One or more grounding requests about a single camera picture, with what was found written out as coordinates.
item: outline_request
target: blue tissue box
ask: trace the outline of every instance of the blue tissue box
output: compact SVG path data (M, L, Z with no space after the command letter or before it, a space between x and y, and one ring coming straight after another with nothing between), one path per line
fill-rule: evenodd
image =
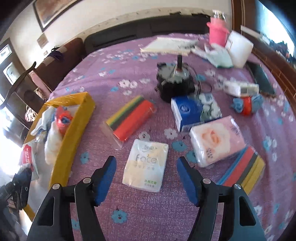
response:
M220 107L211 93L172 98L171 108L179 132L222 117Z

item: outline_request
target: yellow box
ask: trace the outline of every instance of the yellow box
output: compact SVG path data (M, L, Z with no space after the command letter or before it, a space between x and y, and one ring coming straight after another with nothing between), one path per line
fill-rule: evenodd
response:
M33 122L29 134L26 137L25 143L33 140L35 136L31 136L30 133L35 129L38 120L42 117L42 113L49 107L59 107L59 106L72 106L79 105L69 127L66 131L62 145L57 156L56 163L53 166L50 182L48 189L52 187L53 184L59 183L62 186L66 186L68 183L68 178L70 175L73 160L76 154L77 147L80 143L81 136L84 132L86 125L95 109L95 102L92 97L87 93L77 93L67 96L62 96L55 98L51 101L46 102L41 110L39 111L35 121ZM25 212L33 221L35 213L29 205L24 208Z

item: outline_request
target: pink tissue pack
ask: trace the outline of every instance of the pink tissue pack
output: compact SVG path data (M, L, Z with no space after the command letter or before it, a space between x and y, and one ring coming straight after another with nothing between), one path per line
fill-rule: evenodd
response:
M192 127L190 136L199 167L207 167L239 152L246 146L239 127L231 115Z

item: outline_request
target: pink container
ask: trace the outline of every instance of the pink container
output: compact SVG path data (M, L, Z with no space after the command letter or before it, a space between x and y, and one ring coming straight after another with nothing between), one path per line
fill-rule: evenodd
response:
M211 24L221 26L221 27L226 27L226 21L221 18L211 17Z
M210 44L216 43L225 47L229 35L228 29L220 25L214 25L210 22L207 23L207 26L210 28Z

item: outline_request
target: striped sponge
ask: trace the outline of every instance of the striped sponge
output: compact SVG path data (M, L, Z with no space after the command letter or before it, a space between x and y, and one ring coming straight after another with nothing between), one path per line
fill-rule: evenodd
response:
M106 123L120 141L125 141L155 110L150 101L139 95L111 116Z
M246 194L249 194L260 178L264 167L265 163L258 153L251 146L246 147L217 184L231 187L238 183Z

